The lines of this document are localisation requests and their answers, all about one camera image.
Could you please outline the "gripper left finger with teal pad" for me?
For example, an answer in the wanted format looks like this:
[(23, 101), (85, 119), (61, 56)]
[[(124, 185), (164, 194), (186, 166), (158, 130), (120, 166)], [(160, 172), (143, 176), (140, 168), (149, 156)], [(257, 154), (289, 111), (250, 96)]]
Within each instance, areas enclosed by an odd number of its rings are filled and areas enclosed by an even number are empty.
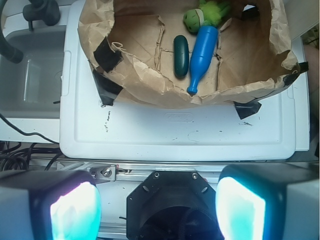
[(0, 174), (2, 240), (95, 240), (101, 197), (84, 170), (6, 170)]

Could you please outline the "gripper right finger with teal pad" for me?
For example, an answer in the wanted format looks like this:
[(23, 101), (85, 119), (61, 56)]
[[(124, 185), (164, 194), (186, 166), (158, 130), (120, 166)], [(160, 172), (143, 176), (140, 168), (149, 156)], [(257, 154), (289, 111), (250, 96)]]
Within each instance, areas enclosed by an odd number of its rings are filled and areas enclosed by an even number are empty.
[(230, 164), (216, 186), (226, 240), (318, 240), (318, 164)]

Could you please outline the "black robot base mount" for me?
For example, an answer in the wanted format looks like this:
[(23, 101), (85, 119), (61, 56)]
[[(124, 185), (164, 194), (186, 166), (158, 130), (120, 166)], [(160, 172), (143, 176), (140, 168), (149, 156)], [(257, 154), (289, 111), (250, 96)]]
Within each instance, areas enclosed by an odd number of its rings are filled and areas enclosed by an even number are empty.
[(154, 171), (126, 198), (129, 240), (222, 240), (216, 191), (195, 171)]

